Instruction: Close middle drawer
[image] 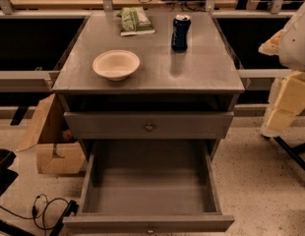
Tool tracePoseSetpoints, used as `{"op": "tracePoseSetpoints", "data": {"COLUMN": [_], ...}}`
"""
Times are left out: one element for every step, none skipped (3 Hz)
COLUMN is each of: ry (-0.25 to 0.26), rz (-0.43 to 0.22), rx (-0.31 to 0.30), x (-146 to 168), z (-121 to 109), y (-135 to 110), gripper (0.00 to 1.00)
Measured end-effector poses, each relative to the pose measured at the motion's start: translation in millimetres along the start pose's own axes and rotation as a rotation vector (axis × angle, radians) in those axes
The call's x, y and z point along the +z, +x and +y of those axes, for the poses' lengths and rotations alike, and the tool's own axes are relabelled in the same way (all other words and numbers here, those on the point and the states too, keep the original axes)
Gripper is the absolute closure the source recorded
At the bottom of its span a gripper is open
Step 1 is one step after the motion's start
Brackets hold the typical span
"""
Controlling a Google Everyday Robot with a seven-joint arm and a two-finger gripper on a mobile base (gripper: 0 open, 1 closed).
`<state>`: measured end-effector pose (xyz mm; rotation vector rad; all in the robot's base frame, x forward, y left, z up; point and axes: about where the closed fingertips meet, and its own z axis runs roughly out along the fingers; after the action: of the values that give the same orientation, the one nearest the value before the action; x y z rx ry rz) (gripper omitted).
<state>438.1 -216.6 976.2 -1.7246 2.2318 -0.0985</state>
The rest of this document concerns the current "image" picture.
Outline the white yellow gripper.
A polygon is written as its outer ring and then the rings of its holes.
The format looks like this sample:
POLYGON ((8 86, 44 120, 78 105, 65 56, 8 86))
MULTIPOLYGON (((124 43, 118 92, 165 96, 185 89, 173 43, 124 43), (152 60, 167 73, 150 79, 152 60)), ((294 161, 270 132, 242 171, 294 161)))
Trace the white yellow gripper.
POLYGON ((305 109, 305 36, 301 33, 278 31, 258 51, 279 58, 279 63, 293 71, 272 84, 261 134, 277 137, 305 109))

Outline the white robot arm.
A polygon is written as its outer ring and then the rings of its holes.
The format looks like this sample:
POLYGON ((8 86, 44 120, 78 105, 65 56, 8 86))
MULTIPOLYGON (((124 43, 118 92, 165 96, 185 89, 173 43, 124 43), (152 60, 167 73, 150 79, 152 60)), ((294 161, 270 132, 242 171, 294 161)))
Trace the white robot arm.
POLYGON ((259 52, 277 55, 279 63, 292 70, 272 84, 261 134, 277 137, 305 109, 305 2, 283 29, 259 47, 259 52))

